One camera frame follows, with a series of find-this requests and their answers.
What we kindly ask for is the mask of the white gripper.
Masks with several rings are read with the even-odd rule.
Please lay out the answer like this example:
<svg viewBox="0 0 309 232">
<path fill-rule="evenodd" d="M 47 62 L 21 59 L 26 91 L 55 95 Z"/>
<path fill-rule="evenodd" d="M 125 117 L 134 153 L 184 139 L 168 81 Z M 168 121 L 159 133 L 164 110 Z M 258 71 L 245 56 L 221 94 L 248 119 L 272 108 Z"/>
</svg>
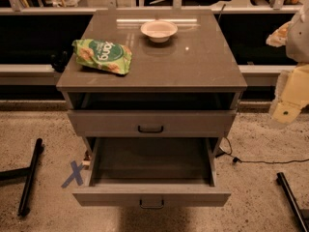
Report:
<svg viewBox="0 0 309 232">
<path fill-rule="evenodd" d="M 288 72 L 287 81 L 279 101 L 274 101 L 269 109 L 268 124 L 283 129 L 300 114 L 300 109 L 309 104 L 309 64 L 298 64 Z"/>
</svg>

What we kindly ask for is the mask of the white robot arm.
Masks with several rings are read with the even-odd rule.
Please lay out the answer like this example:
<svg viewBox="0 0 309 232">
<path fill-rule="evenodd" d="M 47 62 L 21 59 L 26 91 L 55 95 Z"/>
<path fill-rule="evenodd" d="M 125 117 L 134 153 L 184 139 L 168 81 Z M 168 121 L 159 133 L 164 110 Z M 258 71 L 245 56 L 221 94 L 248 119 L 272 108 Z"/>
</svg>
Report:
<svg viewBox="0 0 309 232">
<path fill-rule="evenodd" d="M 268 38 L 271 46 L 286 47 L 286 55 L 296 61 L 291 71 L 282 71 L 269 108 L 269 123 L 284 128 L 309 104 L 309 6 L 304 4 L 293 18 Z"/>
</svg>

